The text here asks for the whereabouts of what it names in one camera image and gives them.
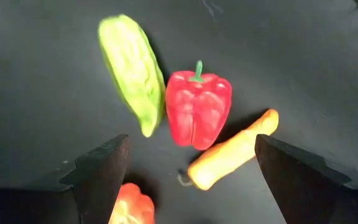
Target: green stem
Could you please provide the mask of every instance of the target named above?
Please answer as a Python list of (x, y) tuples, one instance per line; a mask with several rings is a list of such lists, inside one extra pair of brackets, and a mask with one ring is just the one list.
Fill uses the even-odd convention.
[(199, 60), (196, 66), (196, 76), (189, 78), (189, 81), (204, 82), (204, 79), (201, 77), (202, 71), (203, 71), (203, 62)]

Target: red and yellow object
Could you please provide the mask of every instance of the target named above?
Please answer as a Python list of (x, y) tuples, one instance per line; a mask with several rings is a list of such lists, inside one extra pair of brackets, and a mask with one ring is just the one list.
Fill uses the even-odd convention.
[(121, 186), (109, 224), (154, 224), (154, 204), (136, 184)]
[(247, 129), (204, 152), (189, 166), (188, 176), (198, 188), (208, 190), (220, 178), (255, 157), (256, 135), (270, 135), (277, 126), (278, 112), (273, 109), (266, 111)]
[(168, 120), (173, 140), (179, 146), (205, 150), (215, 142), (231, 107), (232, 87), (216, 74), (175, 72), (165, 92)]

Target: carrot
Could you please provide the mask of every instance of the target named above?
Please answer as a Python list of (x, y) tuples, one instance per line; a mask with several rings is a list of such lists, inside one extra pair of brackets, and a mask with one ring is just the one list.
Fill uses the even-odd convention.
[(255, 157), (258, 134), (272, 134), (278, 126), (278, 112), (270, 109), (247, 129), (217, 144), (190, 164), (187, 174), (201, 190), (208, 190), (222, 177)]

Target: dark gray surface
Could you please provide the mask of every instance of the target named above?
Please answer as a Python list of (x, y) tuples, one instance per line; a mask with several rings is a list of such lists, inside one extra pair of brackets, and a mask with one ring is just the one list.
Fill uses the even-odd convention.
[(168, 73), (202, 59), (232, 82), (228, 124), (276, 108), (276, 138), (358, 170), (351, 0), (0, 0), (0, 185), (34, 180), (125, 133), (130, 172), (156, 189), (157, 223), (283, 222), (255, 160), (208, 192), (180, 187), (177, 169), (197, 152), (174, 145), (166, 119), (144, 138), (101, 58), (98, 22), (120, 13), (144, 27)]

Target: red bell pepper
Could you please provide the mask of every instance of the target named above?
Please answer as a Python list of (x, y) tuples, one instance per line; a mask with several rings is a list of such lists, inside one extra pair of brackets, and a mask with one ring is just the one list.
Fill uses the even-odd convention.
[(179, 146), (209, 148), (218, 137), (231, 106), (232, 87), (224, 78), (196, 72), (174, 72), (165, 92), (168, 120), (173, 140)]
[(121, 186), (109, 224), (154, 224), (154, 204), (136, 184)]

